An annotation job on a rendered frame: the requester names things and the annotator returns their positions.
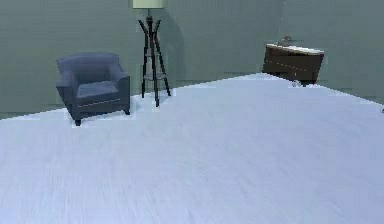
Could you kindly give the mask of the dark brown cabinet white top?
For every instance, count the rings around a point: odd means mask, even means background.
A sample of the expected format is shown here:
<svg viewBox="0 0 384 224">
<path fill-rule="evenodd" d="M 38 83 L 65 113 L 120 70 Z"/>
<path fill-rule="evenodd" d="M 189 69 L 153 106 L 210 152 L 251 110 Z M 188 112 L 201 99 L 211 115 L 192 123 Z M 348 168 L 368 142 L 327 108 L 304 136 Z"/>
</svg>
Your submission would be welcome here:
<svg viewBox="0 0 384 224">
<path fill-rule="evenodd" d="M 262 72 L 303 86 L 315 84 L 324 54 L 318 49 L 267 44 Z"/>
</svg>

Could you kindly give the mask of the black tripod floor lamp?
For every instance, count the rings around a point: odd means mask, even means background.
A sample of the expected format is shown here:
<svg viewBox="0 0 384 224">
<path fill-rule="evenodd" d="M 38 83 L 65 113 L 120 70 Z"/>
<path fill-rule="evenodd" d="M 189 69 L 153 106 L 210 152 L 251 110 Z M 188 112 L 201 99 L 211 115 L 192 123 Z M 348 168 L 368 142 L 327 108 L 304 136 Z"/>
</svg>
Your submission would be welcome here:
<svg viewBox="0 0 384 224">
<path fill-rule="evenodd" d="M 164 0 L 132 0 L 132 8 L 144 9 L 147 11 L 145 20 L 138 20 L 138 23 L 144 33 L 141 96 L 144 96 L 145 94 L 146 82 L 152 81 L 155 95 L 155 106 L 158 107 L 160 105 L 158 88 L 159 80 L 164 81 L 167 94 L 171 95 L 171 93 L 158 38 L 161 20 L 154 20 L 151 15 L 151 10 L 163 9 Z"/>
</svg>

